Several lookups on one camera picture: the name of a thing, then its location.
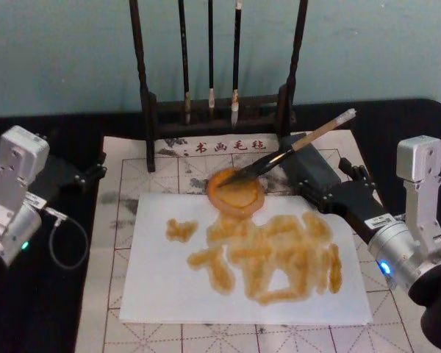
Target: black cable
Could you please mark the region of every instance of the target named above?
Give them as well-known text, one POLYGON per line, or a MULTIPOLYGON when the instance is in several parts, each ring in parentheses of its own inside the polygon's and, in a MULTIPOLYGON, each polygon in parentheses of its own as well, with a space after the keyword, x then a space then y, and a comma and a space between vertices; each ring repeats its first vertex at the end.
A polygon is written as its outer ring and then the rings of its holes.
POLYGON ((88 256, 90 244, 88 242, 88 234, 79 222, 75 221, 73 218, 70 218, 70 217, 67 217, 66 221, 70 221, 71 223, 75 224, 76 227, 80 230, 80 233, 83 235, 83 238, 85 239, 85 251, 84 251, 82 257, 74 265, 66 265, 66 264, 62 263, 59 259, 57 259, 57 256, 54 252, 54 237, 55 237, 55 234, 57 231, 57 227, 60 225, 60 222, 61 222, 60 218, 57 219, 56 223, 54 224, 54 227, 52 228, 51 234, 49 236, 49 251, 51 253, 51 258, 56 265, 58 265, 63 270, 71 271, 71 270, 74 270, 74 269, 80 267, 80 265, 83 264, 83 262, 85 261, 85 259, 88 256))

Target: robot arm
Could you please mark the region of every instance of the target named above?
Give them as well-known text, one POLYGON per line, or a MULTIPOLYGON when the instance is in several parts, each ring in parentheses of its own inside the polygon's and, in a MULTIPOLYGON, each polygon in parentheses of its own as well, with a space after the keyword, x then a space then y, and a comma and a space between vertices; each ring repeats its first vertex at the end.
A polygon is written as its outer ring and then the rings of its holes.
POLYGON ((374 199, 375 185, 364 166, 353 167, 342 158, 339 168, 352 181, 341 182, 310 146, 282 167, 297 194, 322 213, 337 214, 350 224, 390 287, 399 285, 412 301, 426 307, 423 333, 441 349, 441 227, 436 218, 441 140, 420 136, 398 145, 397 175, 406 188, 405 221, 394 218, 374 199))
POLYGON ((46 140, 20 126, 14 126, 0 137, 0 270, 6 269, 28 245, 41 226, 43 212, 57 220, 49 237, 49 249, 54 262, 61 268, 74 269, 85 259, 88 239, 83 227, 68 216, 47 207, 48 201, 61 193, 84 193, 106 174, 99 158, 85 172, 64 160, 49 156, 46 140), (46 199, 30 193, 29 188, 46 199), (62 221, 74 223, 85 239, 85 254, 76 265, 62 264, 54 254, 53 239, 62 221))
POLYGON ((0 267, 11 264, 41 225, 39 214, 25 199, 48 154, 44 139, 19 126, 0 138, 0 267))

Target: white label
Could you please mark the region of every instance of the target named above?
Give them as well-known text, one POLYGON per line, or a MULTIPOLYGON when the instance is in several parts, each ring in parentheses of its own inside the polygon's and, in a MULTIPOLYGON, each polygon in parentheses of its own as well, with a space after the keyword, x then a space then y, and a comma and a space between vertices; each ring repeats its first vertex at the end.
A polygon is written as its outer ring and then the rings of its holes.
POLYGON ((47 203, 45 199, 42 199, 39 196, 30 192, 26 193, 25 200, 26 202, 28 202, 28 204, 30 204, 34 208, 37 208, 38 210, 42 210, 47 203))
POLYGON ((392 215, 390 213, 386 213, 385 215, 379 215, 377 217, 368 219, 365 221, 365 223, 369 229, 376 229, 386 226, 393 221, 395 221, 395 219, 392 217, 392 215))

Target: hanging brush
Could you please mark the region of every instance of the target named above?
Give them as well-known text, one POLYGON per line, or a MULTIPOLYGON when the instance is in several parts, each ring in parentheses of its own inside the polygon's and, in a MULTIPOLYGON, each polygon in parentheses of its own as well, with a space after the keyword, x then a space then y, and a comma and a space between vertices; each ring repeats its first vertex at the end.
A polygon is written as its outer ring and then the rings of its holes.
POLYGON ((209 22, 209 114, 211 119, 214 117, 214 106, 215 106, 215 98, 214 98, 214 15, 212 8, 213 0, 209 0, 207 3, 208 6, 208 22, 209 22))
POLYGON ((242 0, 235 1, 235 29, 234 29, 234 84, 232 92, 232 127, 238 120, 238 60, 240 54, 240 24, 242 22, 242 0))
POLYGON ((182 58, 183 58, 183 85, 184 85, 184 114, 186 124, 191 119, 190 79, 188 76, 188 50, 186 44, 186 23, 184 21, 184 0, 178 0, 179 28, 182 35, 182 58))

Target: calligraphy brush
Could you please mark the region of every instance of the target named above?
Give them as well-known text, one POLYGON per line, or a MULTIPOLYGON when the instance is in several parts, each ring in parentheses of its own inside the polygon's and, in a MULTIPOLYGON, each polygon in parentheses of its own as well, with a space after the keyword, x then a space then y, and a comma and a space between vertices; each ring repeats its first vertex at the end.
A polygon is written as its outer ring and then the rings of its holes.
POLYGON ((234 84, 232 92, 232 126, 238 120, 238 60, 240 54, 240 24, 242 21, 242 0, 235 1, 235 29, 234 29, 234 84))
POLYGON ((319 127, 315 131, 308 134, 305 138, 302 138, 294 142, 287 151, 278 150, 267 156, 264 156, 263 158, 260 158, 255 163, 247 165, 245 168, 236 171, 233 175, 231 175, 229 178, 227 178, 222 183, 220 183, 218 187, 222 187, 224 185, 228 185, 232 183, 242 184, 244 182, 255 180, 257 177, 266 173, 267 171, 278 165, 286 158, 292 156, 299 149, 305 147, 306 145, 316 140, 320 136, 325 135, 327 132, 344 124, 346 121, 350 121, 355 116, 356 116, 355 109, 349 109, 345 111, 343 114, 337 116, 332 121, 329 121, 325 125, 319 127))
POLYGON ((208 22, 209 22, 209 114, 211 119, 214 117, 214 29, 213 29, 213 8, 212 1, 208 1, 208 22))
POLYGON ((182 36, 182 58, 183 58, 183 85, 184 85, 184 114, 186 124, 191 119, 191 98, 190 98, 190 79, 188 76, 188 49, 186 44, 186 23, 184 20, 184 0, 178 0, 179 28, 182 36))

